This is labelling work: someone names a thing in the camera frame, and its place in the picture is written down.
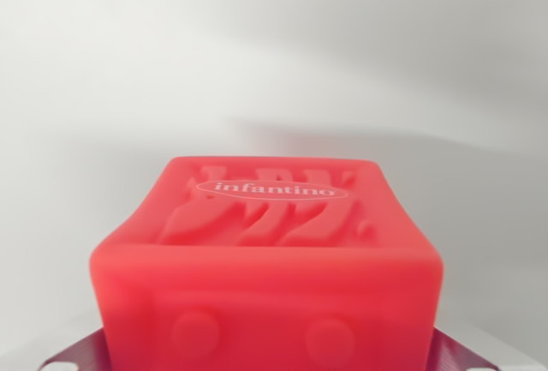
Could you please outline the black-padded silver gripper left finger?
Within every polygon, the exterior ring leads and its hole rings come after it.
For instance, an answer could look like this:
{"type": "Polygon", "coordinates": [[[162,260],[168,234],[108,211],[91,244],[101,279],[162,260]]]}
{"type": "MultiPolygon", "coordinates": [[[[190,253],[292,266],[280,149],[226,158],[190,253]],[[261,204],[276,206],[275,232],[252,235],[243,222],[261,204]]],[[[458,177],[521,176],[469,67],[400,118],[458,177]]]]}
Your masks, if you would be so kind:
{"type": "Polygon", "coordinates": [[[1,355],[2,370],[110,370],[98,310],[57,326],[1,355]]]}

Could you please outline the black-padded silver gripper right finger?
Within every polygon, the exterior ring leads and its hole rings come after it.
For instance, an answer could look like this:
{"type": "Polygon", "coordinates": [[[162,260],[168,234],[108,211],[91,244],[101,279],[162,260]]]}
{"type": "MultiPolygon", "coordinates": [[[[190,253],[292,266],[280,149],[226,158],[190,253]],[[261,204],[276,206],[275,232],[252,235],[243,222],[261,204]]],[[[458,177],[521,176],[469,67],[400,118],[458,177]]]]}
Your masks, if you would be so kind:
{"type": "Polygon", "coordinates": [[[546,370],[546,365],[462,321],[439,322],[431,370],[546,370]]]}

